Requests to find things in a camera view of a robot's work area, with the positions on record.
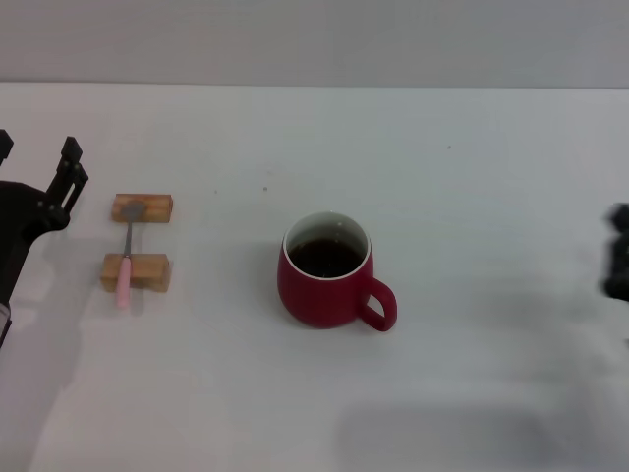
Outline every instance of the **dark liquid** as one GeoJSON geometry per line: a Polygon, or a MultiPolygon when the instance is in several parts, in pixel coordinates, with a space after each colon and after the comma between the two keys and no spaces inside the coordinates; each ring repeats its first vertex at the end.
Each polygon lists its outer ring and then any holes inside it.
{"type": "Polygon", "coordinates": [[[316,239],[300,244],[288,254],[293,264],[308,275],[340,277],[356,269],[363,257],[344,243],[316,239]]]}

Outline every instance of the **pink spoon handle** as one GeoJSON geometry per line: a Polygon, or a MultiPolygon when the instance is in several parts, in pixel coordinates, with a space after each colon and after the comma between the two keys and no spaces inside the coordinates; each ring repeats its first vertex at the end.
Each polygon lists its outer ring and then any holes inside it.
{"type": "Polygon", "coordinates": [[[116,285],[116,305],[118,308],[129,308],[131,305],[131,259],[122,258],[116,285]]]}

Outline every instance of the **wooden block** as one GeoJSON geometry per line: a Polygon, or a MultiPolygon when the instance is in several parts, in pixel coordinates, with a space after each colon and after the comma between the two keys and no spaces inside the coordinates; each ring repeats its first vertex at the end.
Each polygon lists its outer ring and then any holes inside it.
{"type": "Polygon", "coordinates": [[[170,195],[157,194],[116,194],[114,205],[111,207],[111,219],[119,223],[127,220],[121,214],[122,207],[129,202],[138,201],[146,204],[146,210],[138,222],[168,223],[173,210],[173,198],[170,195]]]}
{"type": "MultiPolygon", "coordinates": [[[[107,254],[102,265],[100,282],[107,292],[116,291],[122,254],[107,254]]],[[[168,291],[170,264],[165,254],[131,254],[131,286],[155,292],[168,291]]]]}

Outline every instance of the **mug handle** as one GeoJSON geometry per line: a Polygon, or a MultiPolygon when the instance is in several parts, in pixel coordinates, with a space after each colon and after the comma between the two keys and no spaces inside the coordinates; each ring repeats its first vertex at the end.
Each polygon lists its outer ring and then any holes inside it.
{"type": "Polygon", "coordinates": [[[361,307],[360,311],[361,319],[373,329],[389,331],[397,320],[397,302],[395,301],[395,295],[393,295],[389,287],[376,278],[369,277],[365,285],[365,291],[382,305],[384,316],[381,316],[380,313],[372,307],[364,305],[361,307]]]}

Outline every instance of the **mug rim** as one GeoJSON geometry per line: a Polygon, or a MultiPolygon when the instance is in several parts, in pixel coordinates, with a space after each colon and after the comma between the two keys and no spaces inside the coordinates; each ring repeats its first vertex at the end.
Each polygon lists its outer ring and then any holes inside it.
{"type": "Polygon", "coordinates": [[[354,218],[348,216],[347,214],[339,213],[338,211],[334,211],[332,209],[329,209],[327,211],[315,211],[315,212],[309,213],[309,214],[307,214],[305,216],[302,216],[301,218],[299,218],[297,221],[295,221],[293,224],[291,224],[289,226],[289,228],[284,233],[284,239],[282,239],[282,251],[284,253],[284,257],[288,261],[288,264],[290,264],[291,267],[294,270],[296,270],[298,273],[300,273],[301,275],[303,275],[303,276],[305,276],[307,278],[311,278],[312,280],[320,280],[322,282],[333,282],[335,280],[342,280],[344,278],[350,277],[350,276],[354,275],[356,272],[358,272],[361,268],[363,268],[363,266],[367,263],[367,259],[370,258],[370,255],[372,253],[372,238],[370,238],[369,233],[365,230],[365,228],[363,227],[362,224],[360,224],[358,221],[356,221],[354,218]],[[361,228],[361,231],[363,231],[363,234],[365,234],[365,238],[367,239],[367,251],[365,252],[365,256],[363,257],[363,260],[361,261],[360,265],[358,267],[356,267],[354,270],[352,270],[351,272],[348,272],[348,273],[346,273],[344,275],[341,275],[341,276],[338,276],[338,277],[330,277],[330,278],[316,277],[314,275],[310,275],[309,273],[305,273],[303,270],[301,270],[300,268],[298,268],[296,265],[293,264],[293,261],[288,256],[288,250],[286,249],[286,240],[288,239],[288,235],[293,230],[293,228],[295,228],[295,226],[299,222],[301,222],[302,220],[304,220],[306,218],[310,218],[311,216],[315,216],[315,215],[318,215],[318,214],[330,214],[330,213],[337,214],[339,216],[347,218],[347,219],[353,221],[359,228],[361,228]]]}

